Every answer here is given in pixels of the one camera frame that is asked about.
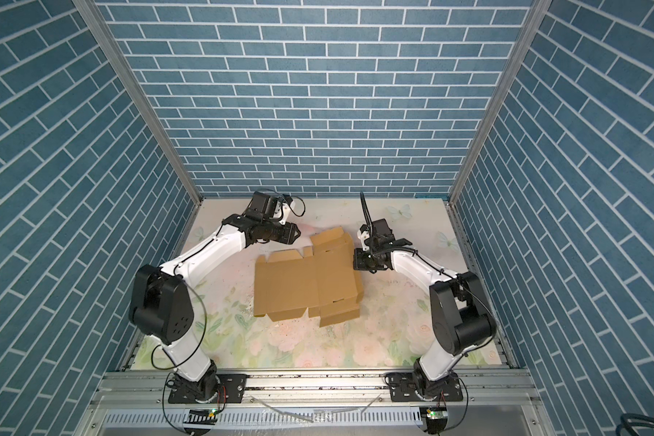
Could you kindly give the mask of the brown cardboard box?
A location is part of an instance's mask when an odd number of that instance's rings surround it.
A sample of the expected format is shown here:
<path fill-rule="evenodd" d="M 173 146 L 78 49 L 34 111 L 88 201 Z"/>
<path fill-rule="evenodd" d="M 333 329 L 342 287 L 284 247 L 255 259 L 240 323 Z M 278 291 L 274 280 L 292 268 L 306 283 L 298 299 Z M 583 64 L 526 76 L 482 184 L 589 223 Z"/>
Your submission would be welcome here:
<path fill-rule="evenodd" d="M 320 327 L 361 316 L 362 275 L 354 270 L 354 240 L 341 227 L 311 236 L 303 250 L 259 257 L 254 269 L 254 316 L 274 322 L 307 314 Z"/>

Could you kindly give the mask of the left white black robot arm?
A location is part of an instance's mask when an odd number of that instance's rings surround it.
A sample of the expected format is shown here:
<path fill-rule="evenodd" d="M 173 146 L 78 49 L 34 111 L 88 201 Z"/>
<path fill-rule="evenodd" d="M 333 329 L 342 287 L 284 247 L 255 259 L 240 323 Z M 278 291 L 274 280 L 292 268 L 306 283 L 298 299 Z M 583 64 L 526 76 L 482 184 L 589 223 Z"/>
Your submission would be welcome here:
<path fill-rule="evenodd" d="M 212 270 L 245 248 L 260 242 L 292 245 L 301 236 L 295 223 L 257 220 L 241 214 L 224 219 L 201 243 L 162 265 L 143 265 L 134 275 L 129 321 L 154 338 L 172 362 L 171 370 L 185 381 L 198 383 L 212 367 L 201 350 L 192 297 Z"/>

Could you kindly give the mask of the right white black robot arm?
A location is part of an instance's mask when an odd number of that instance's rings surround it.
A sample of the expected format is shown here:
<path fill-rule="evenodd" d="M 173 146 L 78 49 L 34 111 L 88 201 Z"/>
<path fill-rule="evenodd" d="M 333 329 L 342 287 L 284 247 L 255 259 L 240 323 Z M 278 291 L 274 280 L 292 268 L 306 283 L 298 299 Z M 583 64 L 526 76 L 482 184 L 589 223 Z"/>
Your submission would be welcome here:
<path fill-rule="evenodd" d="M 392 270 L 428 292 L 434 341 L 414 365 L 423 382 L 434 383 L 452 375 L 466 354 L 491 343 L 497 332 L 479 278 L 472 272 L 446 272 L 441 265 L 413 248 L 392 247 L 381 251 L 354 250 L 354 269 L 375 274 Z"/>

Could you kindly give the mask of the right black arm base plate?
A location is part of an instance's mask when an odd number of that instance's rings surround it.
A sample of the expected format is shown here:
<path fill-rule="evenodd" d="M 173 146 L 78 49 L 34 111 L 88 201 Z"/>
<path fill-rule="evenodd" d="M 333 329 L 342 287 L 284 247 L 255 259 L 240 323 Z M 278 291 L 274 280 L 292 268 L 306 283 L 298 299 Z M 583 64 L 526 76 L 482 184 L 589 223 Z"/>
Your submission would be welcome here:
<path fill-rule="evenodd" d="M 388 372 L 383 381 L 394 403 L 463 401 L 463 389 L 456 372 L 438 381 L 428 380 L 422 372 Z"/>

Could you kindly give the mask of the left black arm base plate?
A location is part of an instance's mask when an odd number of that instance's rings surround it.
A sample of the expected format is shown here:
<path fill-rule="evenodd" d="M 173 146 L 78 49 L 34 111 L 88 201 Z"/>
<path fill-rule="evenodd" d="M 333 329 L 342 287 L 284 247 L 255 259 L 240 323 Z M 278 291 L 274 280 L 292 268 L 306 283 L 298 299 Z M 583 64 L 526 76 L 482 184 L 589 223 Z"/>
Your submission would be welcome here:
<path fill-rule="evenodd" d="M 247 380 L 246 374 L 211 374 L 200 381 L 187 381 L 174 374 L 165 383 L 169 390 L 167 401 L 171 404 L 241 403 Z"/>

